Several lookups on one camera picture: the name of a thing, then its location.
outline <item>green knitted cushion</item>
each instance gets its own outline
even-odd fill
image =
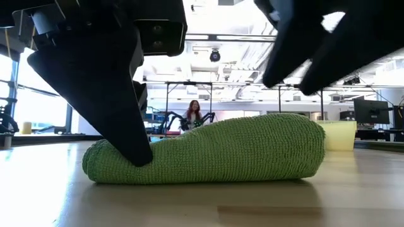
[[[325,132],[291,113],[205,125],[151,143],[154,160],[135,167],[110,143],[88,148],[83,170],[100,183],[243,182],[311,177],[323,161]]]

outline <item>ceiling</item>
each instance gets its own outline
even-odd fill
[[[188,23],[187,37],[203,37],[206,34],[240,36],[276,36],[277,31],[267,21],[266,17],[255,6],[253,0],[183,0]],[[333,13],[324,17],[323,26],[332,31],[343,16],[343,13]],[[147,81],[209,81],[215,83],[260,83],[265,68],[265,59],[271,52],[271,42],[223,42],[223,41],[186,41],[184,52],[177,57],[153,56],[146,57],[144,65],[135,75],[136,80]],[[209,57],[213,49],[219,51],[219,62],[211,62]],[[380,67],[391,64],[404,57],[401,52],[380,59],[360,70],[361,84],[386,85],[385,79],[378,77],[376,71]],[[309,66],[303,63],[285,83],[297,84]],[[149,94],[154,98],[164,98],[167,87],[164,84],[149,84]],[[177,86],[170,93],[173,98],[198,98],[200,95],[210,95],[209,88],[199,86],[195,91],[191,86]],[[334,89],[325,91],[324,96],[331,99],[336,93],[340,95],[371,95],[370,88],[360,91],[353,89]],[[217,100],[262,100],[278,97],[278,91],[267,90],[264,86],[214,86],[212,98]],[[319,96],[304,97],[297,90],[282,91],[282,100],[293,100],[294,96],[302,96],[303,100],[319,100]]]

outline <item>wooden table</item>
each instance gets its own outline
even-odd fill
[[[97,185],[81,160],[93,142],[0,151],[0,226],[402,227],[404,155],[329,152],[305,180]]]

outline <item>security camera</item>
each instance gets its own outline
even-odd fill
[[[219,50],[212,50],[212,53],[210,54],[210,61],[211,62],[218,62],[220,61],[220,54]]]

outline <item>yellow container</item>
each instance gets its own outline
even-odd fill
[[[317,123],[326,131],[327,151],[354,150],[356,121],[320,120]]]
[[[21,130],[21,134],[29,135],[32,133],[32,123],[31,122],[23,122],[23,128]]]

